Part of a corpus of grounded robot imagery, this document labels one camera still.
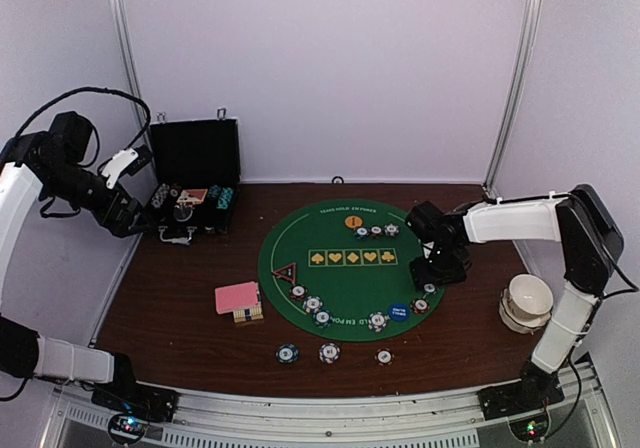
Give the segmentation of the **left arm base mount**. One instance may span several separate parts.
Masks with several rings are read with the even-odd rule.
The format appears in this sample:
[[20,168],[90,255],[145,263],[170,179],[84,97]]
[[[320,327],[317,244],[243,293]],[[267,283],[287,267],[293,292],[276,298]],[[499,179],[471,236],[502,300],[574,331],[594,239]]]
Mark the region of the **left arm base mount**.
[[107,385],[90,385],[91,402],[113,411],[107,421],[107,434],[117,444],[130,446],[140,442],[154,423],[174,418],[179,394],[171,389],[136,384],[126,394]]

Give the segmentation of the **triangular black red dealer button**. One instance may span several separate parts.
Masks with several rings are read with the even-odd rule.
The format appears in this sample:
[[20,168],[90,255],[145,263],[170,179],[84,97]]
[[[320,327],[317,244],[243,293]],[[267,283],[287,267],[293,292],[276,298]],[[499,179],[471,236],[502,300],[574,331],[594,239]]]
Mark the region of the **triangular black red dealer button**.
[[276,280],[282,280],[291,285],[296,285],[297,284],[297,263],[296,262],[289,263],[281,268],[273,270],[271,274]]

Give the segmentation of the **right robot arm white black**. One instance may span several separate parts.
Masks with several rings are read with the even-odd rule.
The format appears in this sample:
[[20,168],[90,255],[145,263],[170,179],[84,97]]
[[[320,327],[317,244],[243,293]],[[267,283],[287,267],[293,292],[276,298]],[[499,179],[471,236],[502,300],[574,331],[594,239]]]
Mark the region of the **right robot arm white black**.
[[405,224],[423,247],[409,264],[414,286],[422,292],[465,281],[471,244],[544,240],[561,245],[564,292],[512,391],[519,408],[535,408],[610,298],[610,279],[624,274],[618,265],[624,237],[596,190],[579,184],[565,193],[487,198],[449,212],[426,201],[411,209]]

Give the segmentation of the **brown orange chip stack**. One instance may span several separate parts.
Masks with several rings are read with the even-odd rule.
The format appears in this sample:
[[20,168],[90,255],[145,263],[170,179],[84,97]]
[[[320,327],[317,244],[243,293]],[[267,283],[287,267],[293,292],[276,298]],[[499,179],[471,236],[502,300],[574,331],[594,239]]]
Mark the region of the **brown orange chip stack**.
[[388,349],[379,349],[376,351],[375,360],[380,366],[388,366],[393,363],[394,354]]

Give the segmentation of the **orange big blind button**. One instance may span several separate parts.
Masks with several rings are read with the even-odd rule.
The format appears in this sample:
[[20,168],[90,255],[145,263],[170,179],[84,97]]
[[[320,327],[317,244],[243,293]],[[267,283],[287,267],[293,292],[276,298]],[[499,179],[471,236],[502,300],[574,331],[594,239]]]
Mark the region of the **orange big blind button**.
[[364,222],[361,217],[351,215],[345,218],[344,224],[347,228],[354,230],[362,227],[364,225]]

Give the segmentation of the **blue green chip stack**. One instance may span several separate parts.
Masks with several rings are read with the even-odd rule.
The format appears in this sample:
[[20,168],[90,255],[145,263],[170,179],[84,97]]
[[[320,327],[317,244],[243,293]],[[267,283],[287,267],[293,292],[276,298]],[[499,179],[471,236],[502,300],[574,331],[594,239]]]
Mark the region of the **blue green chip stack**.
[[275,356],[279,363],[290,364],[298,360],[299,350],[294,344],[284,344],[276,350]]

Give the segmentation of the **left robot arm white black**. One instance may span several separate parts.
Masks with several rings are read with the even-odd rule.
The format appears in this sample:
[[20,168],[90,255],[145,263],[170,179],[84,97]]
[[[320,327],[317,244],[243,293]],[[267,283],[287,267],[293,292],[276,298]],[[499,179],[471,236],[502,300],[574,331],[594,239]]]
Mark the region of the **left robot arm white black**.
[[[75,111],[56,115],[46,131],[29,126],[46,110],[78,94],[94,93],[125,99],[150,111],[141,99],[121,90],[85,86],[53,98],[34,111],[1,151],[1,269],[6,271],[27,215],[35,203],[40,215],[54,218],[50,207],[63,200],[70,206],[64,218],[88,211],[113,236],[126,238],[151,230],[152,217],[122,186],[152,160],[141,143],[148,122],[134,138],[91,172],[84,158],[89,142],[99,138],[95,125]],[[1,370],[27,382],[33,378],[88,383],[103,390],[123,412],[137,410],[144,401],[130,358],[46,337],[7,317],[1,319]]]

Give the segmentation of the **blue tan chip stack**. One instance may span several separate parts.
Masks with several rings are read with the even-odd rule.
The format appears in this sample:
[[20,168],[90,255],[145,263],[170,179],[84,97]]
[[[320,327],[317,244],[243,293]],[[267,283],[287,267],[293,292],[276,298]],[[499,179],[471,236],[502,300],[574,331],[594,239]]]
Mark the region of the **blue tan chip stack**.
[[341,356],[341,349],[337,344],[333,342],[327,342],[322,344],[318,350],[319,360],[325,364],[335,363],[336,361],[339,360],[340,356]]

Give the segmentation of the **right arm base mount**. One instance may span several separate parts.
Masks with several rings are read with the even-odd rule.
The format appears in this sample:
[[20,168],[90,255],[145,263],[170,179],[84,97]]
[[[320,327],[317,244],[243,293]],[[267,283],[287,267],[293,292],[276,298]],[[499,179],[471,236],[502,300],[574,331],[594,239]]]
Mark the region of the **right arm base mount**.
[[542,442],[551,433],[549,408],[565,400],[561,388],[526,395],[520,382],[483,388],[477,397],[486,421],[506,420],[511,434],[526,443]]

